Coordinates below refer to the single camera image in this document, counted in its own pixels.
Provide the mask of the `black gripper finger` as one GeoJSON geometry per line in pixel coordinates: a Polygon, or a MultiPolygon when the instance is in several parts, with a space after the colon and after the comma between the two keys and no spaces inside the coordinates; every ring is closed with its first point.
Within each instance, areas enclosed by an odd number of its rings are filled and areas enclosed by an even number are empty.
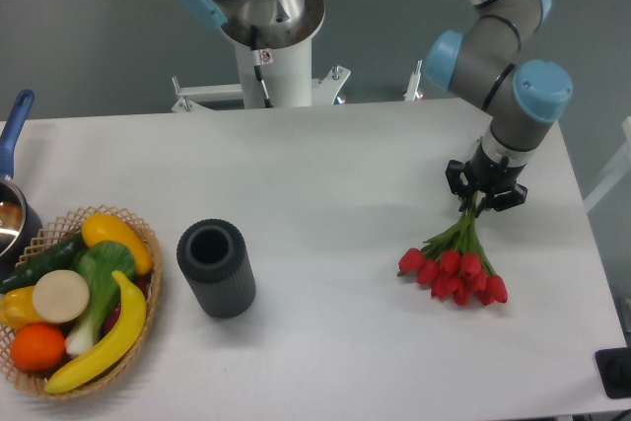
{"type": "Polygon", "coordinates": [[[469,162],[449,160],[445,175],[451,194],[460,200],[458,211],[464,212],[476,194],[475,182],[470,179],[469,162]]]}
{"type": "Polygon", "coordinates": [[[518,183],[501,192],[484,192],[481,201],[476,206],[475,216],[478,217],[486,210],[503,212],[520,206],[526,202],[526,197],[527,188],[518,183]]]}

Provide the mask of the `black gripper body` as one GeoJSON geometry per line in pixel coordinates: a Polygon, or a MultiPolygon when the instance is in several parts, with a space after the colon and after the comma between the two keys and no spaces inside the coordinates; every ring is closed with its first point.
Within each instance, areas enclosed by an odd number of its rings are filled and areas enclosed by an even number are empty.
{"type": "Polygon", "coordinates": [[[512,190],[525,165],[514,167],[510,160],[502,156],[499,162],[490,158],[481,145],[478,145],[471,159],[465,164],[467,180],[477,190],[488,194],[500,194],[512,190]]]}

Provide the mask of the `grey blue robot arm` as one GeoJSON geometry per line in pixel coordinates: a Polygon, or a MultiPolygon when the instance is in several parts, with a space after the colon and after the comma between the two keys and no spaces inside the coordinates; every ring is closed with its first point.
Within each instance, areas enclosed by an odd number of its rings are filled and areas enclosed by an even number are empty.
{"type": "MultiPolygon", "coordinates": [[[[331,105],[347,79],[312,75],[312,40],[323,0],[178,0],[201,25],[232,43],[248,108],[331,105]]],[[[469,0],[478,18],[465,33],[447,31],[420,63],[435,85],[486,112],[491,122],[472,157],[450,161],[446,178],[463,208],[480,213],[521,205],[519,175],[573,93],[558,64],[514,56],[548,16],[551,0],[469,0]]]]}

